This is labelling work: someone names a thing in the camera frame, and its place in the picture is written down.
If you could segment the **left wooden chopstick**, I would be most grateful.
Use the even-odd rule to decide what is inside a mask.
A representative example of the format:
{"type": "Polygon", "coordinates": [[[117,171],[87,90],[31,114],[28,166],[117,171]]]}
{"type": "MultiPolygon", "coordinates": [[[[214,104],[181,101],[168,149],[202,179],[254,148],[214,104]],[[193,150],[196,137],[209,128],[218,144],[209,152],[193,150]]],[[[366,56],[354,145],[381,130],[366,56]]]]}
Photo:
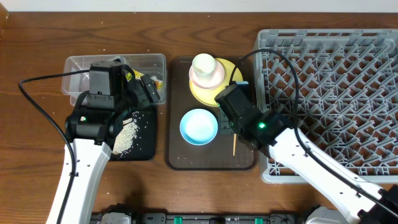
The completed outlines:
{"type": "Polygon", "coordinates": [[[235,156],[236,153],[236,141],[237,141],[237,134],[233,135],[233,156],[235,156]]]}

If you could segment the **clear plastic waste bin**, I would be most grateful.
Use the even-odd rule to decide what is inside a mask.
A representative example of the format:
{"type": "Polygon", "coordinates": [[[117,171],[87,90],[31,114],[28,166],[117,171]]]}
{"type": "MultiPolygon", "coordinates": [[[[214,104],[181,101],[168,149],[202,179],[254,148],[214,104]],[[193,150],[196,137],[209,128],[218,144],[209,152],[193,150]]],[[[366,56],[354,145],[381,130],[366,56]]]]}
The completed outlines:
{"type": "MultiPolygon", "coordinates": [[[[64,72],[75,72],[87,70],[93,62],[119,60],[123,64],[130,66],[143,74],[156,76],[163,81],[161,90],[157,90],[160,95],[159,105],[166,102],[167,95],[167,69],[166,58],[163,54],[121,54],[121,55],[82,55],[71,56],[65,61],[64,72]]],[[[89,89],[90,78],[88,73],[79,73],[63,77],[62,92],[70,96],[70,104],[74,105],[81,92],[89,89]]]]}

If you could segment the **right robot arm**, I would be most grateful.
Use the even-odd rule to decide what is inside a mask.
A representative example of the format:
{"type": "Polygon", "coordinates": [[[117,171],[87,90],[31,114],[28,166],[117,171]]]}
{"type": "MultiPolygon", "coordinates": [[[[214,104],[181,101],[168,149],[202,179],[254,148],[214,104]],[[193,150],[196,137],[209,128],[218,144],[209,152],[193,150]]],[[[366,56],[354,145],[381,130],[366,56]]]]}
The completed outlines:
{"type": "Polygon", "coordinates": [[[234,132],[254,149],[281,163],[324,195],[348,223],[397,223],[397,186],[384,190],[319,149],[282,114],[254,105],[221,110],[234,132]]]}

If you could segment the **grey plastic dishwasher rack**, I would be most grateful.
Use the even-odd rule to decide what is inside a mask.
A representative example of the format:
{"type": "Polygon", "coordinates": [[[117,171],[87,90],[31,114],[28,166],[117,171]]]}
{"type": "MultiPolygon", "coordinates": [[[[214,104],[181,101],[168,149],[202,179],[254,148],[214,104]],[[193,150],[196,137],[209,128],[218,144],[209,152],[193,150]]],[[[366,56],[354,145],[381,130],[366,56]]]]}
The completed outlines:
{"type": "Polygon", "coordinates": [[[397,31],[263,29],[252,62],[257,105],[285,116],[340,164],[397,183],[397,31]]]}

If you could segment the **brown plastic serving tray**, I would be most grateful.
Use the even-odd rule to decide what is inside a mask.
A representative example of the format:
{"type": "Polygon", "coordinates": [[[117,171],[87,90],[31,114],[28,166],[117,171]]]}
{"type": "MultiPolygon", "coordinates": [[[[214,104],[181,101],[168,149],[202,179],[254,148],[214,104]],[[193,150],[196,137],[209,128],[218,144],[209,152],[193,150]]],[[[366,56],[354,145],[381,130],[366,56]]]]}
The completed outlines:
{"type": "Polygon", "coordinates": [[[258,153],[236,141],[233,156],[233,135],[218,133],[212,142],[194,146],[180,134],[180,121],[185,113],[204,109],[218,118],[219,108],[200,103],[191,93],[188,71],[192,57],[175,58],[170,66],[167,90],[167,127],[165,130],[165,162],[174,170],[250,170],[257,162],[258,153]]]}

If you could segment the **cream cup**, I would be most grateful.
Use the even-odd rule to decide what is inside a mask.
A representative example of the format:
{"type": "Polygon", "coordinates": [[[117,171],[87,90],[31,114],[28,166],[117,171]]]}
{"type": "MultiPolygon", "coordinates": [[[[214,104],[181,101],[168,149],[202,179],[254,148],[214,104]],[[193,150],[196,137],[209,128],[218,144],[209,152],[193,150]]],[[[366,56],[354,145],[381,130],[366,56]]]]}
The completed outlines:
{"type": "Polygon", "coordinates": [[[197,75],[210,75],[216,68],[216,61],[210,54],[198,54],[192,61],[193,70],[197,75]]]}

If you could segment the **pink bowl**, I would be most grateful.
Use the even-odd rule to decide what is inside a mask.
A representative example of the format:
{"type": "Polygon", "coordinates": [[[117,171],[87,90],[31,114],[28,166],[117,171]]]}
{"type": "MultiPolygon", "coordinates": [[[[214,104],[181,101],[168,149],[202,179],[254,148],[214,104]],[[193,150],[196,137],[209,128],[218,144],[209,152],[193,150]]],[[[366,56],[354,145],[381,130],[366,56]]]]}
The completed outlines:
{"type": "Polygon", "coordinates": [[[193,66],[191,66],[189,69],[190,81],[194,85],[202,89],[212,90],[218,88],[222,84],[225,74],[222,64],[217,60],[215,60],[215,62],[216,62],[216,67],[214,72],[211,74],[211,78],[209,80],[200,80],[197,77],[193,69],[193,66]]]}

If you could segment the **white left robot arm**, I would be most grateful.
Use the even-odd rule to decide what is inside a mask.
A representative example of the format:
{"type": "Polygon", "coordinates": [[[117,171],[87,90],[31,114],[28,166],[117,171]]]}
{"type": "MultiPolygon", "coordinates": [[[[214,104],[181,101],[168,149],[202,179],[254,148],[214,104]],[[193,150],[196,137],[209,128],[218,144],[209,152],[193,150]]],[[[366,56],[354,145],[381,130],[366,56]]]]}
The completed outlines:
{"type": "Polygon", "coordinates": [[[159,101],[150,75],[136,75],[121,62],[93,62],[89,89],[79,94],[65,121],[65,157],[47,223],[89,223],[98,185],[114,146],[130,145],[125,135],[133,114],[159,101]]]}

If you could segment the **black plastic tray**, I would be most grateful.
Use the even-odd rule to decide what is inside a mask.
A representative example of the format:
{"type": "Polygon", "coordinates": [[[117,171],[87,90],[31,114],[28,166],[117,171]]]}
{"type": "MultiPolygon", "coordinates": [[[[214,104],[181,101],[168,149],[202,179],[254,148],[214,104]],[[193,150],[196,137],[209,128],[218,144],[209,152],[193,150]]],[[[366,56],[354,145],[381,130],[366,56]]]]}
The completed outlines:
{"type": "Polygon", "coordinates": [[[147,121],[147,127],[144,130],[142,139],[137,141],[140,149],[136,146],[126,157],[116,156],[111,152],[110,161],[148,161],[153,158],[157,135],[156,107],[151,106],[146,110],[138,112],[142,113],[144,115],[144,121],[147,121]]]}

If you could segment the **yellow plate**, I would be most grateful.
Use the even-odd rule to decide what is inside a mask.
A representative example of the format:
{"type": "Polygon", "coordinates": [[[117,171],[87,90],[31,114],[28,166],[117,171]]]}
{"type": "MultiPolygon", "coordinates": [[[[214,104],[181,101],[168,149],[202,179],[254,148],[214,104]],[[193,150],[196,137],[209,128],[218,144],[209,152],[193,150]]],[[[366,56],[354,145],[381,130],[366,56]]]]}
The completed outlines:
{"type": "Polygon", "coordinates": [[[215,101],[215,96],[223,91],[229,85],[229,79],[231,77],[231,73],[235,64],[229,60],[223,58],[215,58],[219,62],[220,65],[224,68],[224,80],[220,86],[215,89],[207,90],[197,87],[191,80],[189,81],[189,87],[192,95],[202,104],[218,107],[217,102],[215,101]]]}

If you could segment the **rice leftovers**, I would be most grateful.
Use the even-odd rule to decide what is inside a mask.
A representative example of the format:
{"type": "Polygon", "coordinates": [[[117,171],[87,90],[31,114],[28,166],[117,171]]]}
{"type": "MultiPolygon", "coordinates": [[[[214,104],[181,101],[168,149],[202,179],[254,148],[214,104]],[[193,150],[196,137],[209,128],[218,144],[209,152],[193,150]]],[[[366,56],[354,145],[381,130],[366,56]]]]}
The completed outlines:
{"type": "Polygon", "coordinates": [[[144,130],[147,127],[147,121],[144,121],[144,115],[138,111],[133,112],[123,121],[122,131],[116,137],[112,154],[120,157],[126,157],[128,153],[137,146],[137,141],[142,139],[144,130]]]}

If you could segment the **light blue bowl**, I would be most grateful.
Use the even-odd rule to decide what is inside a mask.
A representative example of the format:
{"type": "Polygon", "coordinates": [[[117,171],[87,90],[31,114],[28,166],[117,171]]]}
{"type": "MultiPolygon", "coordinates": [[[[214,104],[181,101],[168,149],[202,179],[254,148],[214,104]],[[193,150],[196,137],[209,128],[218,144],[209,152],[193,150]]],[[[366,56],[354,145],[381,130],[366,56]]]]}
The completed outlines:
{"type": "Polygon", "coordinates": [[[216,137],[218,121],[208,110],[194,109],[183,115],[179,129],[186,142],[194,146],[204,146],[216,137]]]}

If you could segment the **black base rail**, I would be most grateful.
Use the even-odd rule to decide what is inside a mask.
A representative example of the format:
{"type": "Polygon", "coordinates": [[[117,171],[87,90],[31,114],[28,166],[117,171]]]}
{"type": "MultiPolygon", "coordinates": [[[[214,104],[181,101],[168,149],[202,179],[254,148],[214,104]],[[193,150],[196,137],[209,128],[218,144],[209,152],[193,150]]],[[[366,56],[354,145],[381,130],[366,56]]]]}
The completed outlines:
{"type": "Polygon", "coordinates": [[[131,210],[123,204],[111,205],[93,213],[90,223],[130,224],[303,224],[346,223],[336,210],[316,205],[302,214],[295,213],[169,213],[166,210],[131,210]]]}

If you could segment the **green orange snack wrapper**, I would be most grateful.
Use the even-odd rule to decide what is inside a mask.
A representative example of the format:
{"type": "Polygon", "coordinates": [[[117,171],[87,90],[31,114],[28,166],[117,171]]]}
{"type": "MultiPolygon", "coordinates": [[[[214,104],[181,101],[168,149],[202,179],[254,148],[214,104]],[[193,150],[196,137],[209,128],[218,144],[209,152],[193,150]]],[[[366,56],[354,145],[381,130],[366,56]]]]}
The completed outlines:
{"type": "MultiPolygon", "coordinates": [[[[135,74],[135,78],[140,79],[142,76],[144,76],[143,73],[138,72],[137,70],[133,70],[133,72],[135,74]]],[[[157,90],[161,90],[161,88],[163,87],[163,81],[159,80],[156,76],[151,76],[150,78],[155,82],[157,90]]],[[[130,81],[132,79],[132,73],[128,72],[126,74],[126,79],[127,81],[130,81]]]]}

